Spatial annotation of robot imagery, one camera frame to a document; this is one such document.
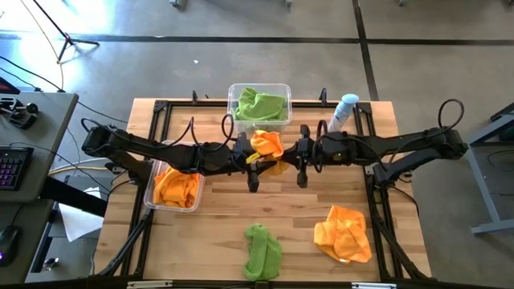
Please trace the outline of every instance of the concrete floor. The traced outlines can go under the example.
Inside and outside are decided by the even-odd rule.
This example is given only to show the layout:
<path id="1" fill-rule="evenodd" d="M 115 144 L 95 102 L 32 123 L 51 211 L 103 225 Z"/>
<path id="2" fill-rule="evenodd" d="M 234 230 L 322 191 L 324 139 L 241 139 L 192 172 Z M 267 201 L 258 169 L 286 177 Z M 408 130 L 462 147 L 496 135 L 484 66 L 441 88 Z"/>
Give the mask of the concrete floor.
<path id="1" fill-rule="evenodd" d="M 6 1 L 0 2 L 5 11 L 0 30 L 37 29 L 22 6 Z M 166 0 L 40 2 L 70 33 L 357 38 L 351 0 L 295 0 L 291 11 L 280 0 L 190 0 L 185 11 L 175 10 Z M 514 12 L 500 0 L 410 0 L 403 8 L 394 0 L 360 0 L 360 5 L 368 38 L 514 39 Z M 52 31 L 48 24 L 43 28 Z M 62 45 L 54 44 L 57 49 Z M 458 98 L 466 114 L 457 129 L 466 138 L 514 99 L 513 46 L 369 45 L 369 51 L 378 96 L 393 101 L 402 133 L 436 126 L 439 105 Z M 52 52 L 37 34 L 0 40 L 0 55 L 60 84 Z M 196 90 L 224 98 L 228 87 L 240 82 L 287 83 L 294 99 L 315 99 L 323 87 L 329 99 L 350 92 L 369 99 L 359 44 L 101 43 L 98 48 L 70 48 L 64 60 L 67 91 L 125 120 L 134 97 L 184 97 Z M 2 67 L 15 71 L 4 63 Z M 453 121 L 452 112 L 445 113 L 445 122 Z M 85 137 L 79 124 L 84 116 L 111 122 L 78 107 L 70 129 L 79 143 Z M 69 135 L 59 152 L 77 160 Z M 434 161 L 417 169 L 414 194 L 434 277 L 512 287 L 514 230 L 471 235 L 470 226 L 490 219 L 465 160 Z"/>

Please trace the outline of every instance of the wooden table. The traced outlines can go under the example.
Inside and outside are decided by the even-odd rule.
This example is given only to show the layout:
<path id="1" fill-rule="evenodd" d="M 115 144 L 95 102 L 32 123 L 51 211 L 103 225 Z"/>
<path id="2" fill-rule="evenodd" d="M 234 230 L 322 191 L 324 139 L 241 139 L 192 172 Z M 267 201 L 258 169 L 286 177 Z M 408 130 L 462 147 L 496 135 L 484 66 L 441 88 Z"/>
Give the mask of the wooden table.
<path id="1" fill-rule="evenodd" d="M 134 100 L 129 132 L 148 136 L 154 102 L 155 99 Z M 371 104 L 377 134 L 397 135 L 393 105 L 390 102 Z M 199 141 L 223 141 L 220 121 L 225 113 L 225 108 L 173 108 L 168 136 L 170 139 L 179 137 L 190 116 L 194 116 Z M 293 121 L 283 134 L 284 147 L 290 147 L 299 139 L 301 124 L 308 124 L 311 137 L 315 137 L 318 120 L 328 121 L 332 114 L 333 109 L 328 108 L 295 108 Z M 346 121 L 345 130 L 357 133 L 353 118 Z M 190 134 L 184 140 L 192 141 Z M 243 231 L 258 222 L 268 227 L 283 247 L 280 277 L 276 280 L 378 281 L 362 168 L 355 165 L 324 167 L 322 174 L 309 168 L 306 189 L 296 185 L 296 174 L 297 171 L 290 168 L 278 177 L 261 177 L 258 193 L 248 193 L 246 175 L 208 177 L 196 212 L 156 211 L 144 278 L 244 280 L 243 265 L 248 260 L 248 252 Z M 412 194 L 410 185 L 401 182 L 397 185 Z M 127 238 L 135 194 L 135 186 L 123 185 L 110 197 L 96 248 L 96 271 L 108 264 Z M 359 210 L 366 216 L 373 251 L 373 258 L 367 263 L 337 263 L 313 244 L 314 225 L 326 219 L 332 205 Z M 390 190 L 390 206 L 398 242 L 419 270 L 430 275 L 413 202 Z M 385 241 L 384 244 L 388 268 L 393 272 L 390 249 Z M 138 253 L 139 242 L 134 246 L 131 272 Z"/>

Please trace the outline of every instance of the computer mouse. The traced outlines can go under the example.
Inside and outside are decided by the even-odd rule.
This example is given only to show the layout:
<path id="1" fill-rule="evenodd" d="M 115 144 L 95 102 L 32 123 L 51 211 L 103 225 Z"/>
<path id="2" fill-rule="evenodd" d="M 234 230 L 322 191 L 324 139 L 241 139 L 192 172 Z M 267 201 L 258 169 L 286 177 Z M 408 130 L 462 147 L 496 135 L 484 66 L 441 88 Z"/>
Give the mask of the computer mouse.
<path id="1" fill-rule="evenodd" d="M 0 267 L 10 265 L 18 252 L 20 229 L 9 225 L 0 231 Z"/>

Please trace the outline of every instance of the gray desk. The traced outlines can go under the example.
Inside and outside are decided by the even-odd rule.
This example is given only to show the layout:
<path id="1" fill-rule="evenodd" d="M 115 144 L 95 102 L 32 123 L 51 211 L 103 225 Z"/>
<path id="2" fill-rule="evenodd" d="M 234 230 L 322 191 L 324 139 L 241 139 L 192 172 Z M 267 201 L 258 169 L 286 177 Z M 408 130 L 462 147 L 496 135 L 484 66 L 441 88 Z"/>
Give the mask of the gray desk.
<path id="1" fill-rule="evenodd" d="M 38 119 L 25 131 L 9 124 L 6 118 L 0 116 L 0 145 L 21 141 L 54 152 L 59 148 L 79 99 L 76 94 L 72 93 L 47 92 L 22 92 L 17 96 L 0 94 L 0 97 L 15 97 L 23 104 L 34 103 L 39 107 Z M 24 180 L 30 181 L 24 181 L 19 191 L 0 190 L 0 202 L 29 202 L 38 198 L 54 157 L 53 153 L 34 149 L 32 165 L 29 166 L 24 177 Z"/>
<path id="2" fill-rule="evenodd" d="M 17 96 L 0 94 L 0 97 L 15 97 L 23 104 L 34 103 L 39 107 L 38 119 L 26 131 L 0 116 L 0 145 L 22 141 L 52 151 L 59 147 L 79 98 L 70 93 L 46 92 L 22 92 Z M 21 228 L 18 254 L 9 266 L 0 267 L 0 284 L 23 283 L 31 267 L 54 204 L 52 200 L 38 199 L 54 157 L 52 153 L 35 149 L 20 190 L 0 191 L 0 228 L 11 223 L 22 204 L 14 220 L 14 225 Z"/>

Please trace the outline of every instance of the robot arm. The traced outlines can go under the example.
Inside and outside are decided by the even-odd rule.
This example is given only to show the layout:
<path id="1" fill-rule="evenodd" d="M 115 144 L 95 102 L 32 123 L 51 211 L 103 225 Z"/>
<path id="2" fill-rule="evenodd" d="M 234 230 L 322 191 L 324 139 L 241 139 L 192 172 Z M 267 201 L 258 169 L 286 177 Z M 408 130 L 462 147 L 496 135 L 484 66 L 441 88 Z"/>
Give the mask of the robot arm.
<path id="1" fill-rule="evenodd" d="M 318 125 L 316 140 L 311 139 L 307 125 L 300 126 L 301 138 L 286 149 L 281 158 L 298 170 L 297 184 L 308 185 L 307 166 L 314 166 L 318 173 L 324 165 L 372 165 L 377 183 L 396 181 L 406 171 L 416 169 L 435 159 L 459 159 L 467 151 L 457 131 L 447 127 L 432 128 L 401 136 L 357 136 L 346 132 L 320 133 L 326 127 Z M 137 161 L 129 153 L 139 154 L 167 162 L 182 173 L 200 173 L 204 176 L 243 172 L 248 174 L 251 192 L 259 188 L 258 176 L 276 164 L 276 161 L 257 161 L 247 164 L 246 159 L 255 151 L 245 133 L 235 139 L 233 148 L 220 143 L 161 144 L 134 136 L 124 130 L 97 124 L 88 130 L 82 150 L 92 157 L 107 157 L 119 166 L 135 173 L 141 180 L 148 180 L 149 163 Z M 412 152 L 399 161 L 385 166 L 381 159 L 388 155 Z"/>

